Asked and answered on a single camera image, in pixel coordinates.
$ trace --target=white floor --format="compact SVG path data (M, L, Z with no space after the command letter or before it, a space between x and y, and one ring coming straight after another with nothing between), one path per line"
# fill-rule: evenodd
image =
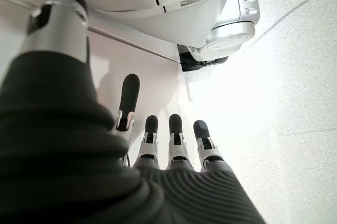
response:
M185 73L191 103L268 223L337 223L337 0L259 0L255 38Z

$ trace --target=robot finger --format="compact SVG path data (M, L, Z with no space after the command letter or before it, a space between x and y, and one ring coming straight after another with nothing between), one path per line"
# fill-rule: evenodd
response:
M216 145L213 144L206 123L202 120L197 120L193 125L193 129L198 145L201 172L224 170L234 174L231 167L220 155Z
M129 147L131 144L131 133L133 129L134 115L136 111L139 89L140 80L138 76L135 74L127 75L123 81L118 117L111 131L112 135L123 138ZM127 160L127 154L123 158L121 158L121 162L124 165L126 165Z
M134 167L151 167L159 169L158 165L158 119L150 115L146 119L145 134L139 149L139 154Z
M170 127L170 142L167 169L194 170L187 153L181 117L177 114L171 115L168 123Z

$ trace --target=black rubber fingertip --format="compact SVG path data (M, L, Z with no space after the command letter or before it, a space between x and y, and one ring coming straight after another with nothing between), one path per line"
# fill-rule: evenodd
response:
M207 128L206 123L202 120L197 120L193 125L193 129L195 138L197 140L199 138L207 138L208 136L210 136L209 129Z
M148 132L149 135L158 132L158 118L156 116L148 116L145 123L145 132Z
M120 103L120 110L123 111L123 117L127 116L129 112L136 111L139 88L140 80L136 74L129 74L125 77Z
M170 119L168 120L168 123L170 127L170 134L171 133L179 134L183 132L183 123L179 115L177 114L171 115Z

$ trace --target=robotic hand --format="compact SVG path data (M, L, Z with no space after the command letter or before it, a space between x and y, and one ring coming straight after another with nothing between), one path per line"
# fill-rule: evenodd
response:
M182 122L169 121L169 166L158 169L155 116L126 163L140 86L123 84L119 117L97 102L84 0L50 0L0 89L0 223L264 223L203 121L194 171Z

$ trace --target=floor seam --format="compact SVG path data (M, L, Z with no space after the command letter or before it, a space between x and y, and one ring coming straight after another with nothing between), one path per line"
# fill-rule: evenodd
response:
M295 135L307 135L312 133L322 133L322 132L329 132L329 131L337 131L337 128L329 128L329 129L320 129L320 130L313 130L313 131L305 131L305 132L298 132L298 133L289 133L289 134L280 134L274 136L260 136L260 137L253 137L254 139L261 139L261 138L274 138L274 137L284 137L284 136L295 136Z

